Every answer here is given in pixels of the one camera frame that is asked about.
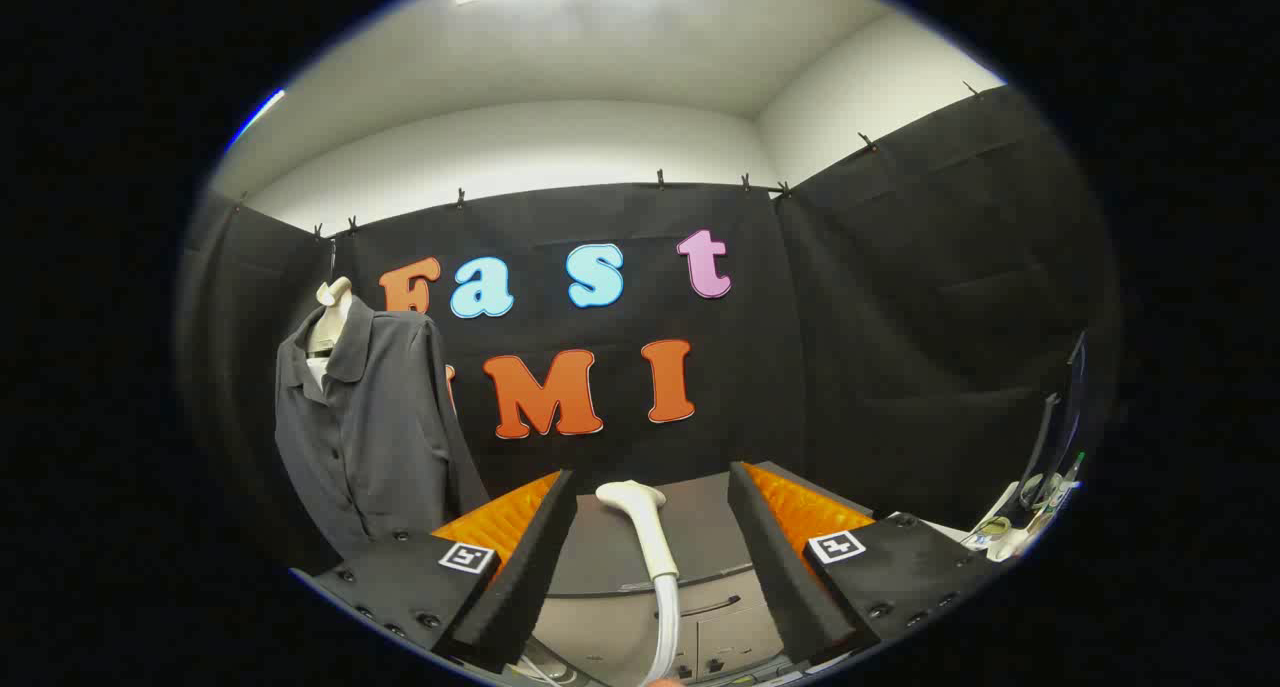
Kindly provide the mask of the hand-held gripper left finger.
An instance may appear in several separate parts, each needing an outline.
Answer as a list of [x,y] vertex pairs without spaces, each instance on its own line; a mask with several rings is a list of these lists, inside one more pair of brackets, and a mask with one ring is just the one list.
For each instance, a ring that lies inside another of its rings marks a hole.
[[499,674],[516,664],[577,514],[573,470],[431,533],[398,533],[311,576],[320,599],[413,654]]

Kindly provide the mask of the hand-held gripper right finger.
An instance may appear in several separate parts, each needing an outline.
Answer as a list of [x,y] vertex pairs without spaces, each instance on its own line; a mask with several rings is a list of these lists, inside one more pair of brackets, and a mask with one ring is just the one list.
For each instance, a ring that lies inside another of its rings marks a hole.
[[768,464],[732,463],[727,499],[783,654],[799,667],[904,641],[1001,572],[924,519],[872,518]]

